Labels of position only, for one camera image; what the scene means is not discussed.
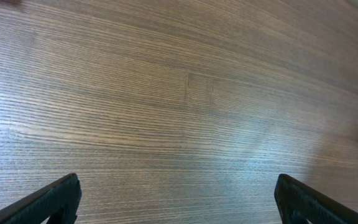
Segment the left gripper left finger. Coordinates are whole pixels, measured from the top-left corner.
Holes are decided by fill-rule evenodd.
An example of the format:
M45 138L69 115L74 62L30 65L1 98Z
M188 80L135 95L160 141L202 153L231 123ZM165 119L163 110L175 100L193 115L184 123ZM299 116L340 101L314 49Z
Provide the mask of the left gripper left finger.
M81 196L78 176L68 174L0 210L0 224L74 224Z

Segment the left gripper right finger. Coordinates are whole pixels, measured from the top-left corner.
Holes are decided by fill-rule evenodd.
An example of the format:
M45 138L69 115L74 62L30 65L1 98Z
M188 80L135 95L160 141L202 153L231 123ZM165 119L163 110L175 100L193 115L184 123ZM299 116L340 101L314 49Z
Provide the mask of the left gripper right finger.
M283 224L358 224L358 213L287 174L274 191Z

